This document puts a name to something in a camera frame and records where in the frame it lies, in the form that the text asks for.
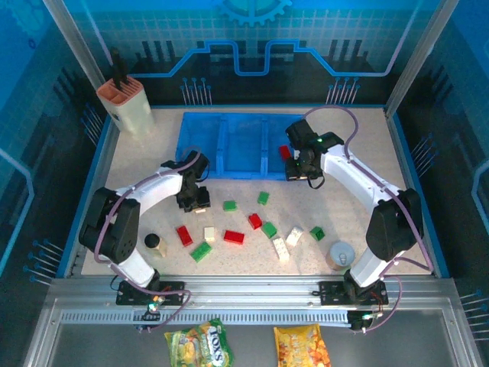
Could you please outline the long green lego brick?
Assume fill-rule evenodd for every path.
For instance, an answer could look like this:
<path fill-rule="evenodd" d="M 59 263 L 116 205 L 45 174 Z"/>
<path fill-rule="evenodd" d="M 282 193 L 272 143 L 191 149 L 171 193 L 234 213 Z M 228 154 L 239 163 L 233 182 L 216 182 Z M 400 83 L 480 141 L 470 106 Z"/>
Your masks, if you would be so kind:
<path fill-rule="evenodd" d="M 190 253 L 190 255 L 196 263 L 199 263 L 211 251 L 212 251 L 212 246 L 208 242 L 202 242 Z"/>

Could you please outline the small bottle with black cap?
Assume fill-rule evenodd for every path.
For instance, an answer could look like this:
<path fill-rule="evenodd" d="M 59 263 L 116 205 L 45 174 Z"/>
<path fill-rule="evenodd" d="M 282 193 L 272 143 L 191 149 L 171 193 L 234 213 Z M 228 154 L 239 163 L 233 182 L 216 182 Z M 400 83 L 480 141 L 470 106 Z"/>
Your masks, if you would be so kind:
<path fill-rule="evenodd" d="M 149 254 L 157 258 L 165 258 L 167 256 L 167 244 L 157 234 L 149 233 L 144 237 L 144 245 Z"/>

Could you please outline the blue three-compartment bin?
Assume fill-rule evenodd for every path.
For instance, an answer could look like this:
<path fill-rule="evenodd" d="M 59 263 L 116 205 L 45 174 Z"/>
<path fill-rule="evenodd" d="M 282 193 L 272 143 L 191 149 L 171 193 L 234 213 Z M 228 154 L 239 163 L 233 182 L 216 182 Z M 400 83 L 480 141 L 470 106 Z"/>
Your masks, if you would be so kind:
<path fill-rule="evenodd" d="M 186 112 L 176 158 L 196 146 L 209 159 L 209 177 L 236 180 L 284 180 L 280 147 L 290 146 L 286 129 L 298 114 Z"/>

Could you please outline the beige knife block orange rim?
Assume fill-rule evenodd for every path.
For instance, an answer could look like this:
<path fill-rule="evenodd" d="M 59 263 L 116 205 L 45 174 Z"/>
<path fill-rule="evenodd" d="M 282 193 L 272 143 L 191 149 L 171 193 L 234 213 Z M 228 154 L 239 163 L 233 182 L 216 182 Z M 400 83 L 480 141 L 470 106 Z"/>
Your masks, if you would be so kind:
<path fill-rule="evenodd" d="M 121 132 L 144 135 L 154 125 L 154 117 L 143 85 L 131 76 L 118 89 L 110 79 L 96 94 Z"/>

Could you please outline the metal tin can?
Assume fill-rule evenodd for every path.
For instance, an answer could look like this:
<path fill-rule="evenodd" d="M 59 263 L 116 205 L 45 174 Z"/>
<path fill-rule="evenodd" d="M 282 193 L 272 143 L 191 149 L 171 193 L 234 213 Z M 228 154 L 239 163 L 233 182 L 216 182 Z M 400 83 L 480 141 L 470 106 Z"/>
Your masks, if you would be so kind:
<path fill-rule="evenodd" d="M 336 242 L 331 245 L 325 259 L 332 270 L 341 271 L 354 262 L 355 250 L 346 242 Z"/>

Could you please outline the blue table edge strip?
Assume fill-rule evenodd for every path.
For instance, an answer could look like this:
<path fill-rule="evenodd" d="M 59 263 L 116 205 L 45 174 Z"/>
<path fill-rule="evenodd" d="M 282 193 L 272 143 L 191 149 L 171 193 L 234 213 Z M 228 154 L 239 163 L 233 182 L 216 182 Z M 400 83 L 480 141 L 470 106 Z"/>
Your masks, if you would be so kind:
<path fill-rule="evenodd" d="M 92 158 L 92 163 L 90 165 L 86 181 L 83 186 L 83 191 L 79 199 L 79 204 L 76 209 L 72 225 L 70 227 L 70 231 L 55 278 L 66 278 L 70 273 L 70 264 L 73 260 L 73 253 L 76 253 L 78 233 L 80 226 L 83 224 L 83 218 L 86 211 L 87 201 L 89 200 L 90 190 L 92 189 L 93 180 L 95 178 L 97 168 L 99 167 L 99 161 L 102 156 L 102 151 L 104 149 L 105 139 L 107 137 L 107 134 L 111 131 L 110 121 L 111 118 L 107 116 L 102 127 L 99 142 L 96 145 L 96 150 Z"/>
<path fill-rule="evenodd" d="M 412 187 L 415 189 L 421 200 L 424 228 L 423 242 L 434 265 L 435 274 L 438 278 L 449 278 L 450 273 L 442 252 L 439 237 L 436 233 L 436 228 L 432 221 L 429 207 L 426 203 L 426 198 L 416 172 L 414 161 L 411 157 L 406 136 L 396 113 L 392 118 L 387 120 L 387 127 L 389 129 L 394 150 L 397 155 L 397 160 L 400 164 L 400 170 L 403 175 L 404 183 L 407 187 Z"/>

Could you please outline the small lit control board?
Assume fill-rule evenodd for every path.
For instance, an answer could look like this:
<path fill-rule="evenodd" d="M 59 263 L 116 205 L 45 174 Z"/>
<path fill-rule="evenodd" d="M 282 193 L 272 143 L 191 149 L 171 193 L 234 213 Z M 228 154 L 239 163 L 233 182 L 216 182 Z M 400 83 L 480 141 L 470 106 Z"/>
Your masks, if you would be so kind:
<path fill-rule="evenodd" d="M 349 310 L 347 312 L 347 318 L 350 324 L 350 330 L 364 333 L 377 318 L 383 315 L 381 311 Z"/>
<path fill-rule="evenodd" d="M 146 322 L 156 322 L 160 320 L 159 303 L 151 302 L 147 306 L 147 310 L 141 317 Z"/>

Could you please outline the green Fox's candy bag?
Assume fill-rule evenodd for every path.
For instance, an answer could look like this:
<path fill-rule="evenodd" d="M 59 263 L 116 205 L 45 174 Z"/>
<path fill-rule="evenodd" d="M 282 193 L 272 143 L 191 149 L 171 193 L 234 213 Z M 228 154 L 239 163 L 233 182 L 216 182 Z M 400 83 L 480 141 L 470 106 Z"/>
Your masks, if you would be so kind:
<path fill-rule="evenodd" d="M 219 318 L 165 333 L 171 367 L 232 367 L 234 354 Z"/>

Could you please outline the grey metal shelf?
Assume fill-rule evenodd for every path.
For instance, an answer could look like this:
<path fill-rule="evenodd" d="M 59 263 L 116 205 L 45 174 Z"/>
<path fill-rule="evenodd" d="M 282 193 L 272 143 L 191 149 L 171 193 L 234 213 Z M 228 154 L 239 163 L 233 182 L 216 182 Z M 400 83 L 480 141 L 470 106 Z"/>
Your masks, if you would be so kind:
<path fill-rule="evenodd" d="M 51 307 L 40 319 L 24 367 L 170 367 L 165 332 L 197 325 L 145 333 L 137 325 L 61 323 L 63 311 Z M 225 325 L 234 367 L 277 367 L 274 327 Z M 453 299 L 399 305 L 364 333 L 320 327 L 333 367 L 489 367 Z"/>

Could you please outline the yellow snack bag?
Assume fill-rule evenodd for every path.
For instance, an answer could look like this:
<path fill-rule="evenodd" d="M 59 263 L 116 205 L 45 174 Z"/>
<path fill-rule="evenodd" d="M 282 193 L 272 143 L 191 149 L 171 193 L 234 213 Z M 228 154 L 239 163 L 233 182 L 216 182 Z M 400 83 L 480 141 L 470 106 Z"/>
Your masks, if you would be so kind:
<path fill-rule="evenodd" d="M 277 367 L 332 367 L 320 325 L 274 327 Z"/>

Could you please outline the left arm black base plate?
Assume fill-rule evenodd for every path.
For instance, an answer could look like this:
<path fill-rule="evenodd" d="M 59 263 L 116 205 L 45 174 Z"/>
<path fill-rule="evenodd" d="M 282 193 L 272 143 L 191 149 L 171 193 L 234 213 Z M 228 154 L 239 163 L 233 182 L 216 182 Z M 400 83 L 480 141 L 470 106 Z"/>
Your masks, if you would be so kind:
<path fill-rule="evenodd" d="M 160 290 L 162 291 L 177 291 L 184 289 L 185 284 L 182 281 L 162 281 Z M 183 303 L 182 294 L 171 294 L 160 296 L 162 301 L 160 304 L 164 306 L 180 306 Z M 127 281 L 122 281 L 118 286 L 115 303 L 119 306 L 147 306 L 154 303 L 154 295 L 147 294 L 132 287 Z"/>

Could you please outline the aluminium front frame beam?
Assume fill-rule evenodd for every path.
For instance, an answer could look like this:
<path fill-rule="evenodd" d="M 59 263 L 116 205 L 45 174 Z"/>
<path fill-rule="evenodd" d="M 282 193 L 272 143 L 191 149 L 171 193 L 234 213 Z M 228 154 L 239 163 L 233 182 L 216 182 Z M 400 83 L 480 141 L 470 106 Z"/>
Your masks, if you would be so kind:
<path fill-rule="evenodd" d="M 61 278 L 52 281 L 47 300 L 58 307 L 104 308 L 115 302 L 108 275 Z M 306 309 L 320 307 L 312 296 L 321 281 L 341 281 L 341 276 L 166 276 L 165 281 L 182 281 L 192 292 L 191 309 Z M 455 283 L 448 278 L 428 275 L 396 275 L 385 280 L 389 301 L 396 299 L 403 287 L 400 307 L 409 308 L 424 302 L 458 301 Z"/>

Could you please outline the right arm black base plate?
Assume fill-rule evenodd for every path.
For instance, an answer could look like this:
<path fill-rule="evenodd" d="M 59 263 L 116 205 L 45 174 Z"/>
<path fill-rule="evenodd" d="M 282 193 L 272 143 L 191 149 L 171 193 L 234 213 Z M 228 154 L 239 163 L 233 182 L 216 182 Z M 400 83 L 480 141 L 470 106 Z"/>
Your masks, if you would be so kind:
<path fill-rule="evenodd" d="M 388 305 L 389 298 L 383 281 L 358 288 L 344 281 L 319 282 L 318 295 L 322 306 Z"/>

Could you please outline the aluminium frame post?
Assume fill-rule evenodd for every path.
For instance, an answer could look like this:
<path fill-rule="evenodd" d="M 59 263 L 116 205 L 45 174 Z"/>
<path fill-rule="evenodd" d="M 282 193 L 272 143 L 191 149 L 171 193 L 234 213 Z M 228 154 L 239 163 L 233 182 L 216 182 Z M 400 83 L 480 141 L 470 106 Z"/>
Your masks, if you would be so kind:
<path fill-rule="evenodd" d="M 393 118 L 407 92 L 412 86 L 416 76 L 420 72 L 427 57 L 434 48 L 442 31 L 447 25 L 459 0 L 439 0 L 439 4 L 425 27 L 418 43 L 416 44 L 403 72 L 395 84 L 385 105 L 385 116 L 387 120 Z"/>
<path fill-rule="evenodd" d="M 42 1 L 92 85 L 92 88 L 97 91 L 105 83 L 105 77 L 78 29 L 76 22 L 66 7 L 64 0 Z"/>

